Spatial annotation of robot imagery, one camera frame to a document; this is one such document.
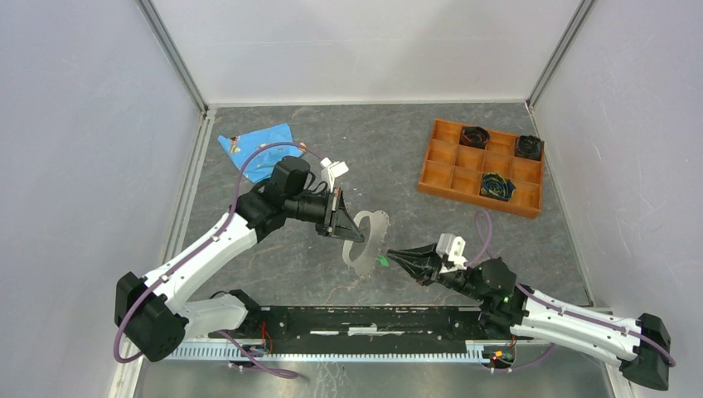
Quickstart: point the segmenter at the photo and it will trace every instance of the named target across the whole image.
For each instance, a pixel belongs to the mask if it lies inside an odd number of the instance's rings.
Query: cable
[[[528,369],[528,368],[531,368],[533,366],[537,366],[537,365],[541,364],[542,362],[544,362],[545,359],[547,359],[554,352],[555,348],[556,348],[556,344],[554,344],[554,343],[550,344],[549,348],[547,348],[547,351],[542,353],[542,355],[540,355],[539,358],[535,359],[532,362],[528,362],[524,365],[511,366],[511,367],[508,367],[507,369],[496,369],[495,367],[490,368],[490,369],[486,367],[486,369],[491,371],[491,373],[513,373],[514,371],[521,371],[524,369]]]
[[[488,231],[486,232],[486,239],[483,239],[481,228],[478,227],[478,215],[480,214],[483,214],[483,216],[486,217],[486,224],[488,229]],[[491,215],[489,215],[488,212],[483,209],[478,209],[478,211],[473,215],[473,223],[476,225],[476,230],[478,231],[478,236],[481,237],[483,246],[481,246],[481,249],[478,251],[478,253],[476,253],[475,256],[473,256],[472,259],[463,263],[466,268],[471,268],[474,264],[476,264],[476,262],[479,261],[483,256],[483,253],[488,253],[491,258],[494,257],[488,249],[488,246],[491,244],[491,238],[493,237],[493,221],[491,221]]]
[[[641,333],[639,333],[639,332],[635,332],[635,331],[633,331],[633,330],[627,330],[624,326],[619,326],[619,325],[616,325],[616,324],[613,324],[613,323],[610,323],[610,322],[602,321],[602,320],[600,320],[600,319],[591,318],[591,317],[589,317],[588,315],[583,315],[583,314],[581,314],[581,313],[575,313],[575,312],[570,311],[570,310],[568,310],[568,309],[567,309],[567,310],[564,310],[562,307],[559,307],[559,306],[554,305],[554,304],[552,304],[552,303],[548,303],[548,302],[546,302],[545,300],[543,300],[543,299],[541,299],[541,298],[538,298],[537,296],[535,296],[534,294],[532,294],[529,290],[525,289],[525,287],[522,286],[521,284],[515,284],[515,286],[516,286],[516,287],[518,288],[518,290],[520,290],[525,296],[529,297],[530,299],[535,300],[537,303],[539,303],[539,304],[541,304],[541,305],[544,305],[544,306],[547,307],[548,309],[551,309],[551,310],[553,310],[553,311],[556,311],[557,313],[563,313],[564,315],[569,315],[569,316],[572,317],[572,318],[577,318],[577,319],[580,319],[580,320],[582,320],[582,321],[586,321],[586,322],[588,322],[588,323],[593,323],[593,324],[595,324],[595,325],[602,326],[602,327],[604,327],[604,328],[611,328],[611,329],[613,329],[613,330],[616,331],[616,332],[626,333],[626,334],[629,334],[629,335],[632,336],[632,337],[638,338],[638,339],[640,339],[641,341],[643,341],[643,342],[649,344],[650,346],[652,346],[652,348],[654,348],[655,350],[659,351],[659,353],[662,354],[662,356],[665,357],[665,358],[667,359],[667,361],[669,362],[669,367],[674,367],[674,366],[676,366],[676,360],[674,360],[674,357],[672,357],[671,354],[670,354],[666,349],[664,349],[664,347],[660,346],[657,342],[653,341],[651,338],[649,338],[649,337],[647,337],[647,336],[645,336],[645,335],[643,335],[643,334],[641,334]]]
[[[310,182],[308,182],[308,186],[305,187],[305,191],[310,191],[310,187],[313,186],[313,184],[315,183],[315,180],[317,179],[317,177],[315,177],[314,172],[311,172],[310,170],[308,170],[308,174],[310,175]]]
[[[273,338],[271,338],[271,335],[269,334],[269,332],[266,332],[266,337],[269,339],[269,346],[270,346],[269,354],[273,354],[274,353],[274,340],[273,340]]]
[[[496,357],[496,359],[500,362],[505,363],[506,365],[512,367],[515,364],[515,361],[517,361],[517,347],[511,345],[510,350],[512,351],[512,361],[506,361],[505,359],[501,357]]]
[[[254,357],[263,357],[264,355],[266,355],[266,351],[261,351],[258,348],[250,348],[249,352],[256,354],[254,355]]]
[[[507,347],[512,352],[513,360],[514,360],[514,356],[517,353],[517,349],[515,348],[516,343],[517,343],[517,336],[513,334],[512,341],[510,342],[510,345]]]
[[[483,242],[483,247],[482,247],[481,250],[478,252],[478,254],[477,254],[476,256],[474,256],[474,258],[473,258],[471,261],[464,263],[464,265],[466,265],[467,268],[468,268],[469,266],[471,266],[474,262],[476,262],[476,261],[483,255],[483,253],[486,252],[488,246],[491,244],[491,238],[492,238],[492,233],[493,233],[493,224],[492,224],[492,222],[491,222],[491,216],[488,214],[487,211],[485,211],[485,210],[483,210],[483,209],[479,209],[479,211],[482,212],[483,215],[486,217],[486,223],[488,224],[488,233],[487,233],[487,235],[486,235],[486,239],[484,240],[484,239],[483,239],[483,235],[481,234],[481,229],[478,228],[477,214],[474,215],[473,219],[474,219],[474,221],[476,222],[476,228],[477,228],[477,230],[478,230],[478,236],[481,238],[481,241]],[[543,299],[541,299],[541,298],[538,298],[537,296],[535,296],[534,294],[532,294],[529,290],[527,290],[524,286],[522,286],[522,285],[519,284],[519,283],[516,283],[515,286],[517,287],[518,290],[520,290],[520,291],[521,291],[525,296],[527,296],[528,298],[535,300],[537,303],[539,303],[539,304],[541,304],[541,305],[544,305],[544,306],[547,307],[548,309],[551,309],[551,310],[553,310],[553,311],[556,311],[557,313],[563,313],[564,315],[568,315],[568,316],[570,316],[570,317],[572,317],[572,318],[581,319],[582,321],[586,321],[586,322],[589,322],[589,323],[593,323],[593,324],[596,324],[596,325],[599,325],[599,326],[602,326],[602,327],[605,327],[605,328],[611,328],[611,329],[613,329],[613,330],[615,330],[615,331],[617,331],[617,332],[620,332],[620,333],[627,333],[627,334],[629,334],[630,336],[633,336],[633,337],[635,337],[635,338],[638,338],[638,339],[640,339],[641,341],[643,341],[643,342],[649,344],[652,348],[654,348],[654,349],[657,350],[660,354],[662,354],[662,356],[664,356],[664,357],[667,359],[667,361],[669,362],[669,367],[674,367],[674,366],[676,366],[676,360],[674,359],[674,357],[673,357],[666,349],[664,349],[664,347],[662,347],[662,346],[659,345],[657,342],[653,341],[651,338],[649,338],[649,337],[647,337],[647,336],[645,336],[645,335],[643,335],[643,334],[641,334],[641,333],[639,333],[639,332],[634,332],[633,330],[627,330],[625,327],[622,327],[622,326],[619,326],[619,325],[615,325],[615,324],[610,323],[610,322],[601,321],[600,319],[591,318],[591,317],[589,317],[589,316],[587,316],[587,315],[583,315],[583,314],[580,314],[580,313],[575,313],[575,312],[569,311],[569,310],[564,310],[562,307],[559,307],[559,306],[554,305],[554,304],[552,304],[552,303],[548,303],[548,302],[546,302],[545,300],[543,300]],[[517,368],[514,368],[513,370],[518,370],[518,369],[522,369],[522,368],[523,368],[523,367],[519,366],[519,367],[517,367]]]
[[[305,148],[305,152],[311,153],[313,156],[316,158],[323,160],[323,157],[320,156],[319,154],[315,153],[312,151],[310,148],[303,146],[299,143],[271,143],[269,145],[266,145],[265,147],[259,148],[254,151],[245,161],[244,164],[242,164],[242,167],[240,169],[240,173],[237,176],[237,182],[235,184],[235,192],[234,196],[232,197],[232,206],[230,207],[230,212],[227,215],[227,218],[225,219],[225,222],[222,224],[222,227],[220,227],[215,234],[213,235],[213,238],[219,238],[220,235],[222,235],[223,232],[227,230],[227,227],[230,225],[232,220],[235,218],[236,210],[237,210],[237,199],[239,198],[240,195],[240,185],[241,185],[241,180],[242,177],[244,176],[244,170],[246,169],[247,166],[249,166],[249,163],[256,158],[257,155],[262,153],[263,151],[266,151],[271,148],[275,147],[282,147],[282,146],[290,146],[290,147],[297,147],[297,148]],[[153,293],[153,291],[159,287],[161,284],[163,284],[164,281],[167,281],[171,275],[173,275],[178,269],[180,269],[185,263],[190,261],[193,257],[198,255],[198,253],[202,252],[207,246],[210,245],[214,240],[213,239],[208,239],[199,246],[197,246],[192,252],[188,253],[185,255],[180,261],[176,262],[174,266],[169,268],[162,276],[161,278],[158,278],[154,281],[151,286],[149,286],[144,292],[134,301],[131,307],[129,307],[129,310],[127,313],[124,315],[124,319],[122,319],[122,322],[119,324],[119,327],[117,329],[117,334],[114,337],[114,344],[113,344],[113,356],[114,360],[119,362],[119,363],[130,363],[132,361],[137,360],[139,357],[143,355],[142,352],[137,352],[136,354],[132,355],[131,357],[128,358],[123,358],[119,354],[119,348],[120,348],[120,343],[122,342],[122,336],[124,335],[124,330],[127,328],[127,325],[129,321],[132,319],[132,316],[134,316],[134,313],[137,312],[137,308],[139,308],[140,305],[144,302],[144,300],[149,296],[149,294]]]
[[[227,292],[226,292],[225,290],[217,290],[216,292],[214,292],[214,293],[210,296],[210,300],[212,300],[213,298],[215,298],[215,296],[216,296],[217,294],[227,294]]]
[[[510,349],[512,350],[512,363],[515,363],[517,361],[517,345],[515,343],[517,340],[515,339],[515,336],[512,337],[512,344],[510,346]]]
[[[289,371],[288,369],[278,369],[278,368],[274,368],[274,367],[267,367],[263,363],[257,361],[254,358],[254,356],[252,356],[244,348],[242,348],[242,346],[234,338],[232,338],[232,336],[230,336],[226,330],[218,330],[217,332],[220,335],[222,335],[222,337],[226,338],[232,344],[234,344],[235,347],[237,347],[237,349],[240,350],[242,355],[249,358],[251,363],[253,363],[254,366],[256,366],[256,370],[265,371],[266,373],[269,373],[270,375],[274,375],[274,376],[280,377],[282,379],[295,379],[295,378],[300,377],[300,373],[298,373],[296,371]],[[242,370],[244,370],[244,369],[250,369],[252,371],[254,370],[253,368],[242,368]]]
[[[320,183],[318,183],[318,185],[315,187],[315,189],[313,189],[313,194],[320,195],[320,194],[324,193],[328,188],[329,188],[329,184],[327,184],[327,181],[320,181]]]
[[[261,188],[264,187],[264,185],[266,185],[266,182],[269,182],[270,179],[271,178],[264,178],[263,180],[255,183],[251,190],[254,192],[258,192]]]

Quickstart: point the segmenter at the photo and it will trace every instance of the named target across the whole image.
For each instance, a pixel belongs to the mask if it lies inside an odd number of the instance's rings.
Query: orange tray
[[[460,145],[459,135],[464,126],[470,124],[434,121],[418,191],[518,216],[537,217],[542,210],[544,151],[540,161],[518,158],[514,155],[518,136],[491,129],[486,129],[491,134],[486,149]],[[481,178],[487,172],[497,172],[515,185],[509,201],[478,194]]]

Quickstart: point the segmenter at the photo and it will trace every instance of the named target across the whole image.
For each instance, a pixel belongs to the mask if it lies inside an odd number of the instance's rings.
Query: transparent plastic part
[[[352,267],[359,276],[367,276],[371,273],[371,270],[378,260],[378,256],[381,254],[381,246],[390,223],[390,218],[388,215],[385,211],[381,210],[374,211],[373,213],[366,210],[359,211],[354,217],[354,223],[359,226],[361,224],[361,220],[365,217],[368,217],[369,219],[371,231],[369,232],[369,237],[366,241],[364,251],[361,252],[359,257],[352,261],[349,258],[349,253],[352,251],[354,242],[346,240],[344,242],[344,246],[342,247],[342,260],[344,260],[344,264]]]

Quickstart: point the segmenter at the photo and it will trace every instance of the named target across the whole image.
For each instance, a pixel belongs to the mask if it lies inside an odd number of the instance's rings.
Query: blue paper
[[[293,134],[290,132],[290,126],[286,123],[268,129],[242,134],[237,137],[234,147],[232,147],[232,140],[227,137],[220,136],[217,141],[220,142],[227,156],[230,157],[231,161],[241,172],[245,160],[251,156],[254,151],[270,143],[292,142]],[[257,183],[264,178],[271,177],[274,166],[279,160],[286,156],[298,157],[302,154],[303,151],[300,149],[288,145],[267,149],[251,160],[246,170],[244,170],[244,176],[249,178],[253,183]]]

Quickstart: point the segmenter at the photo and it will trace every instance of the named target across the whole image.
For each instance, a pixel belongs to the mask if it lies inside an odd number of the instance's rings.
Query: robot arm
[[[442,234],[436,244],[389,250],[388,257],[423,286],[438,282],[481,302],[480,323],[492,338],[539,338],[620,366],[630,381],[667,388],[671,339],[660,318],[620,318],[561,302],[518,284],[500,257],[467,267],[465,245],[461,237]]]
[[[329,159],[321,164],[320,185],[325,187],[312,192],[305,187],[312,175],[310,165],[300,158],[284,158],[276,163],[271,178],[239,197],[233,213],[225,213],[181,254],[141,279],[127,273],[119,280],[115,301],[117,325],[142,293],[159,279],[162,281],[144,299],[125,328],[127,337],[150,361],[160,361],[186,338],[240,326],[247,310],[234,296],[225,294],[194,303],[187,300],[218,269],[284,226],[288,218],[314,223],[322,236],[364,241],[347,213],[342,189],[334,187],[335,178],[346,172],[347,166]],[[166,276],[174,264],[183,261],[179,269]]]

